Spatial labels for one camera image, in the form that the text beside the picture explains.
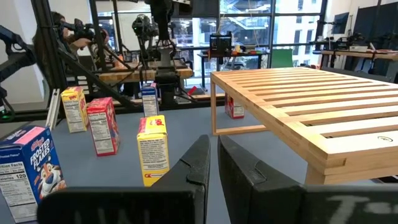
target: wooden workbench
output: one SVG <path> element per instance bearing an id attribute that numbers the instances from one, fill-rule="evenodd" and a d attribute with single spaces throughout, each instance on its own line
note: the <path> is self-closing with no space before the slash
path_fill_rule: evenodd
<path id="1" fill-rule="evenodd" d="M 322 50 L 321 54 L 323 55 L 344 55 L 344 56 L 351 56 L 351 57 L 361 57 L 361 58 L 373 58 L 373 53 L 369 52 L 350 52 L 348 50 L 338 50 L 336 53 L 332 50 Z M 374 59 L 388 59 L 393 61 L 398 61 L 398 54 L 392 53 L 376 53 L 374 54 Z"/>
<path id="2" fill-rule="evenodd" d="M 176 66 L 181 65 L 180 61 L 175 60 Z M 151 68 L 150 70 L 144 70 L 142 75 L 144 80 L 155 80 L 156 68 L 160 62 L 149 62 L 148 66 Z M 137 63 L 128 63 L 130 67 L 135 68 Z M 190 78 L 193 75 L 191 68 L 178 68 L 177 73 L 181 76 L 182 79 Z M 123 80 L 126 76 L 129 76 L 123 83 L 127 82 L 139 82 L 139 70 L 136 70 L 133 74 L 131 72 L 115 72 L 115 73 L 102 73 L 99 75 L 99 79 L 106 83 L 115 83 Z"/>

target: workbench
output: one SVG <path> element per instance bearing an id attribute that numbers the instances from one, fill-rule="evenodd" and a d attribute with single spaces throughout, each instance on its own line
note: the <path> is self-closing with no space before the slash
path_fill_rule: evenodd
<path id="1" fill-rule="evenodd" d="M 130 62 L 127 63 L 131 68 L 136 68 L 137 63 Z M 155 80 L 155 75 L 156 75 L 156 68 L 160 65 L 160 62 L 149 62 L 148 70 L 143 70 L 142 71 L 142 76 L 144 77 L 144 81 L 153 81 Z M 183 64 L 179 60 L 175 60 L 175 66 L 182 66 Z M 125 80 L 122 81 L 122 83 L 128 83 L 128 82 L 139 82 L 139 68 L 141 65 L 138 67 L 138 69 L 131 74 L 132 72 L 114 72 L 114 73 L 102 73 L 99 75 L 99 79 L 102 80 L 103 82 L 106 83 L 116 83 L 120 82 L 124 78 L 128 76 Z M 181 79 L 187 79 L 192 77 L 193 72 L 191 68 L 177 68 L 177 73 L 180 75 Z"/>
<path id="2" fill-rule="evenodd" d="M 365 60 L 375 60 L 375 59 L 384 59 L 390 60 L 388 70 L 386 73 L 386 77 L 394 82 L 397 77 L 398 71 L 398 53 L 371 53 L 371 52 L 352 52 L 349 50 L 322 50 L 322 59 L 321 59 L 321 68 L 326 64 L 328 66 L 329 58 L 330 58 L 330 67 L 335 67 L 336 56 L 349 56 L 349 57 L 358 57 L 363 58 Z M 350 66 L 349 70 L 355 71 L 355 67 L 353 64 Z"/>

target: nutrition facts label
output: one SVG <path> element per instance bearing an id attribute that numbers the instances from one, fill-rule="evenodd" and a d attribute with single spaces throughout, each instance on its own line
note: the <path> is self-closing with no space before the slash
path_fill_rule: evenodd
<path id="1" fill-rule="evenodd" d="M 81 118 L 79 101 L 72 100 L 64 102 L 65 114 L 72 132 L 84 131 L 83 120 Z"/>
<path id="2" fill-rule="evenodd" d="M 0 165 L 0 189 L 17 223 L 36 219 L 37 203 L 22 162 Z"/>
<path id="3" fill-rule="evenodd" d="M 113 152 L 111 133 L 105 113 L 89 114 L 95 149 L 99 154 Z"/>
<path id="4" fill-rule="evenodd" d="M 141 140 L 139 144 L 144 170 L 161 170 L 169 167 L 164 138 Z"/>
<path id="5" fill-rule="evenodd" d="M 157 99 L 155 95 L 142 96 L 145 117 L 157 116 Z"/>

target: green object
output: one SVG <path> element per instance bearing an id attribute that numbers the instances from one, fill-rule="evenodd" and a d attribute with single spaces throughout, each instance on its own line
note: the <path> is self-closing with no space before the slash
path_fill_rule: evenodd
<path id="1" fill-rule="evenodd" d="M 292 49 L 274 49 L 272 51 L 271 68 L 291 68 L 293 67 Z"/>

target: red box top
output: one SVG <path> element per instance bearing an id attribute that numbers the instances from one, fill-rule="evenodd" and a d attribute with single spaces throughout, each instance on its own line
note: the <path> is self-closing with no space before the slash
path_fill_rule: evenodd
<path id="1" fill-rule="evenodd" d="M 87 105 L 87 112 L 97 113 L 104 111 L 108 104 L 112 103 L 111 97 L 97 98 Z"/>

